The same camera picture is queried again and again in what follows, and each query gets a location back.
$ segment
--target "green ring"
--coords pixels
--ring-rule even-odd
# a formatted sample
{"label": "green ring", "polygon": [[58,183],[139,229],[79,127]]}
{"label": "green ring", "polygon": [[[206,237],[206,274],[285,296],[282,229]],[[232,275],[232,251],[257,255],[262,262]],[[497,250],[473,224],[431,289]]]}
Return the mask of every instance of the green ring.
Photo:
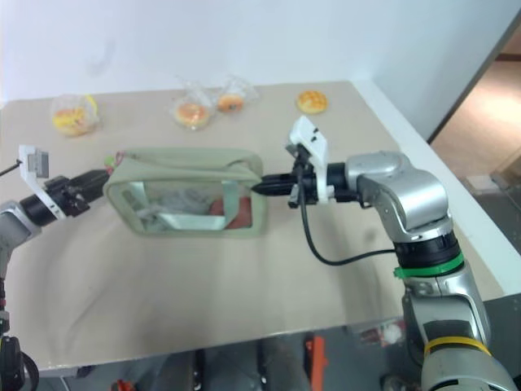
{"label": "green ring", "polygon": [[441,265],[430,266],[430,267],[419,267],[417,269],[404,269],[402,267],[397,267],[394,270],[394,275],[398,279],[407,279],[409,277],[432,277],[436,275],[441,275],[443,273],[447,273],[453,269],[456,269],[463,263],[463,253],[459,253],[459,255],[446,263],[442,263]]}

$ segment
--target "cable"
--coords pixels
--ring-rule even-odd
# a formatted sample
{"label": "cable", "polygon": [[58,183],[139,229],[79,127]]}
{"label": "cable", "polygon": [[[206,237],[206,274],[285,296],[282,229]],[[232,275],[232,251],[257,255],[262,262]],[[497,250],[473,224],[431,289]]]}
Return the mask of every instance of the cable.
{"label": "cable", "polygon": [[15,165],[12,165],[12,166],[9,167],[8,169],[4,169],[3,171],[0,171],[0,177],[1,177],[2,175],[5,175],[5,174],[7,174],[7,173],[10,173],[13,169],[17,169],[18,167],[20,167],[21,164],[22,164],[22,161],[16,159],[16,164],[15,164]]}
{"label": "cable", "polygon": [[22,358],[24,360],[25,369],[27,369],[29,379],[31,380],[31,391],[36,391],[38,388],[38,383],[40,382],[38,367],[33,359],[23,352]]}
{"label": "cable", "polygon": [[67,381],[65,380],[65,378],[63,376],[60,376],[59,380],[62,382],[62,386],[63,386],[63,389],[65,389],[65,391],[71,391],[70,387],[67,384]]}
{"label": "cable", "polygon": [[414,363],[414,365],[416,365],[417,367],[422,367],[422,363],[420,362],[420,360],[414,355],[413,353],[413,350],[411,349],[411,341],[410,340],[406,340],[405,341],[405,345],[407,347],[407,354],[409,355],[409,358],[410,360]]}
{"label": "cable", "polygon": [[358,261],[363,258],[372,257],[374,255],[380,255],[380,254],[389,254],[389,253],[395,253],[394,249],[388,249],[388,250],[377,250],[377,251],[370,251],[368,253],[363,253],[360,255],[356,255],[355,257],[350,257],[347,259],[343,259],[342,261],[329,261],[325,259],[320,253],[318,252],[317,248],[315,247],[315,244],[313,243],[313,239],[311,238],[311,232],[309,231],[309,222],[308,222],[308,210],[306,207],[306,198],[304,193],[304,185],[302,183],[302,167],[297,166],[296,167],[297,172],[297,183],[299,185],[299,204],[300,204],[300,215],[302,216],[302,225],[304,226],[304,233],[306,235],[306,240],[308,241],[308,246],[311,249],[311,252],[313,255],[322,263],[328,265],[328,266],[344,266],[349,263]]}

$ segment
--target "floor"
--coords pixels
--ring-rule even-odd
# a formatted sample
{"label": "floor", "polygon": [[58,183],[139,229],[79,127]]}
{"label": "floor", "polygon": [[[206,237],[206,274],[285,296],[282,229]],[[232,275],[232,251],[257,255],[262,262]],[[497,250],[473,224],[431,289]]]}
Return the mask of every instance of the floor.
{"label": "floor", "polygon": [[458,178],[490,174],[521,148],[521,63],[496,61],[432,147]]}
{"label": "floor", "polygon": [[474,197],[521,254],[521,187],[487,192]]}

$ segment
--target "yellow band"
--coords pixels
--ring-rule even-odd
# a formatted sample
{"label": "yellow band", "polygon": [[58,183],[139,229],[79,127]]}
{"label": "yellow band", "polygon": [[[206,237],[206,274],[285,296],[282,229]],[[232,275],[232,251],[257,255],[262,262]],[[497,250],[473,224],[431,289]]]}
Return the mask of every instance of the yellow band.
{"label": "yellow band", "polygon": [[447,344],[460,344],[460,345],[470,345],[474,346],[475,348],[478,348],[483,353],[488,354],[489,356],[492,356],[490,352],[488,351],[487,347],[483,345],[478,340],[475,340],[473,338],[467,338],[465,336],[442,336],[441,338],[436,338],[435,340],[430,340],[428,344],[425,345],[424,355],[427,356],[431,349],[435,346],[439,345],[447,345]]}

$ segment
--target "plastic bag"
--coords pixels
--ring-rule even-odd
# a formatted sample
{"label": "plastic bag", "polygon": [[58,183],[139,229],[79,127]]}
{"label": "plastic bag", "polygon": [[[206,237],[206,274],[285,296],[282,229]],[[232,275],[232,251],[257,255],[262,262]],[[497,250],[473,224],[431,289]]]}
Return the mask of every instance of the plastic bag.
{"label": "plastic bag", "polygon": [[217,110],[225,113],[240,112],[245,104],[256,99],[259,99],[259,93],[250,83],[230,76],[217,96]]}
{"label": "plastic bag", "polygon": [[175,99],[170,109],[173,119],[188,129],[206,126],[215,113],[215,103],[198,83],[184,82],[186,94]]}
{"label": "plastic bag", "polygon": [[99,123],[98,105],[90,95],[61,95],[50,105],[55,128],[66,136],[76,137],[92,132]]}

